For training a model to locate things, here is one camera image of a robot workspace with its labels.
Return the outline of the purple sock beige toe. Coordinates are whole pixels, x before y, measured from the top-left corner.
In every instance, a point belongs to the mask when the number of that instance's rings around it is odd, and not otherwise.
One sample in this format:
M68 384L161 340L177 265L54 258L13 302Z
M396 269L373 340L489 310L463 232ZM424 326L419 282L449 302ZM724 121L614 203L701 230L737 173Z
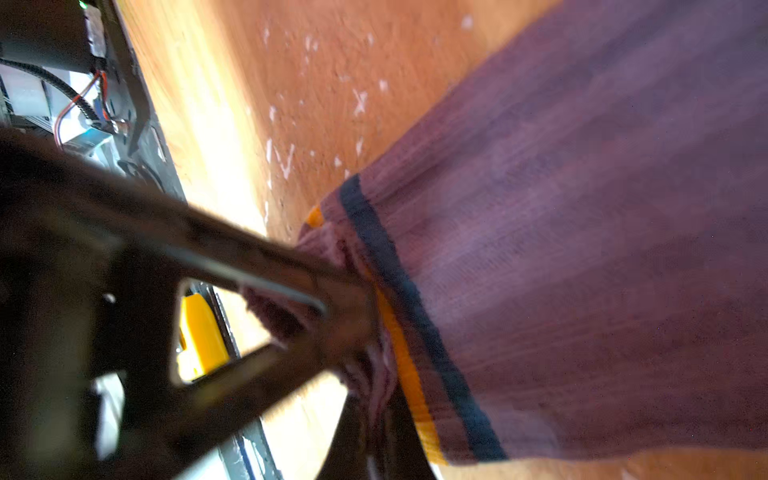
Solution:
M767 5L565 1L326 196L431 459L767 445Z

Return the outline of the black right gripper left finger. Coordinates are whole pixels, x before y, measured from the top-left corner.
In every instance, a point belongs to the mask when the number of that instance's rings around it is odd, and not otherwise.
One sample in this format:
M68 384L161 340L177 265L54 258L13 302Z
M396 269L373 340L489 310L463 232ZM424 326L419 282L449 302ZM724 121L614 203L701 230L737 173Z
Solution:
M203 280L319 321L191 384L183 286ZM1 475L170 479L376 334L360 277L67 155L1 133Z

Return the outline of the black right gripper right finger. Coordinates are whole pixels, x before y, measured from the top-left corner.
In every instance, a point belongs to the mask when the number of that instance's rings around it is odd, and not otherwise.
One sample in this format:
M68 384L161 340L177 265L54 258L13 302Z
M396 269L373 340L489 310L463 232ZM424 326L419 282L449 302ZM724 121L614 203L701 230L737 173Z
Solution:
M401 388L396 388L383 416L373 426L364 408L348 395L319 479L435 478Z

